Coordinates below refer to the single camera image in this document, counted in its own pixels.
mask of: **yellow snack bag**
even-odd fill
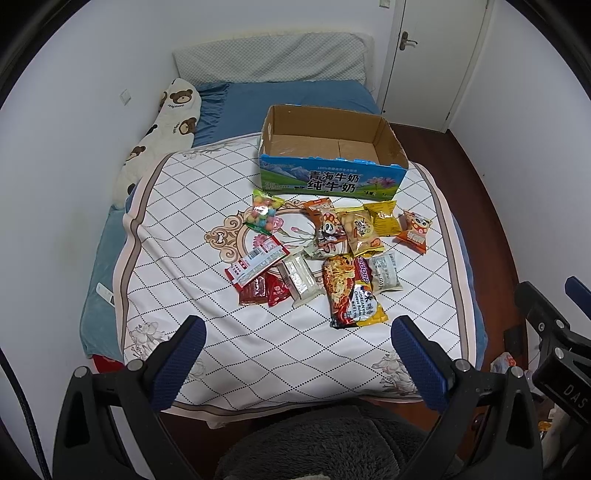
[[[400,223],[394,215],[394,207],[396,207],[396,200],[363,205],[363,208],[371,215],[375,232],[379,236],[397,236],[402,232]]]
[[[337,208],[340,222],[347,233],[354,256],[384,251],[384,245],[375,232],[369,212],[362,206]]]

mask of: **black cable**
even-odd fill
[[[31,407],[27,402],[25,392],[22,391],[21,384],[17,380],[17,376],[14,374],[12,367],[8,363],[8,359],[4,355],[4,352],[2,352],[2,348],[0,348],[0,366],[8,377],[8,381],[12,385],[12,389],[14,390],[18,402],[21,405],[22,414],[24,415],[25,421],[27,422],[27,428],[29,429],[29,435],[31,436],[33,449],[35,450],[35,455],[37,456],[37,461],[39,462],[39,467],[41,468],[43,478],[44,480],[51,480],[51,473],[49,472],[45,454],[43,453],[43,447],[41,446],[41,440],[39,438],[39,434],[37,433],[37,427],[35,426],[35,420],[33,419]]]

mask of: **snack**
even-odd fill
[[[328,197],[304,203],[310,219],[316,227],[316,258],[332,257],[347,253],[347,234]]]
[[[267,272],[267,292],[269,294],[269,307],[274,307],[290,296],[290,289],[287,288],[285,282],[269,272]]]
[[[245,257],[226,268],[226,276],[238,291],[262,274],[267,268],[286,257],[290,251],[271,235]]]
[[[371,289],[374,294],[386,290],[402,290],[396,273],[394,252],[385,252],[367,259],[371,274]]]
[[[366,259],[341,255],[324,262],[323,279],[334,328],[385,322],[388,316],[371,290]]]
[[[324,260],[325,258],[334,257],[335,255],[342,255],[347,253],[349,249],[346,242],[341,244],[326,244],[323,248],[320,248],[316,244],[316,239],[310,240],[304,246],[304,252],[312,260]]]
[[[396,236],[402,232],[400,223],[394,215],[394,207],[396,200],[363,204],[363,208],[371,215],[375,232],[379,236]]]
[[[384,245],[374,230],[369,212],[362,206],[337,208],[354,256],[383,252]]]
[[[412,244],[421,255],[427,253],[427,231],[433,223],[418,213],[404,211],[407,229],[398,235],[400,240]]]
[[[322,293],[322,288],[316,283],[312,270],[306,263],[301,252],[291,254],[278,266],[279,273],[294,299],[294,308],[309,302]]]
[[[253,305],[257,303],[267,303],[269,299],[267,291],[267,281],[264,275],[259,275],[238,294],[239,305]]]
[[[244,223],[254,231],[271,235],[276,211],[285,203],[279,197],[273,197],[262,190],[252,192],[252,211]]]

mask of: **white door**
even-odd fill
[[[443,129],[472,58],[487,3],[396,1],[395,8],[404,13],[382,108],[389,122]]]

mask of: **open cardboard box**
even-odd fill
[[[273,105],[261,132],[262,188],[390,200],[407,156],[379,115],[335,108]]]

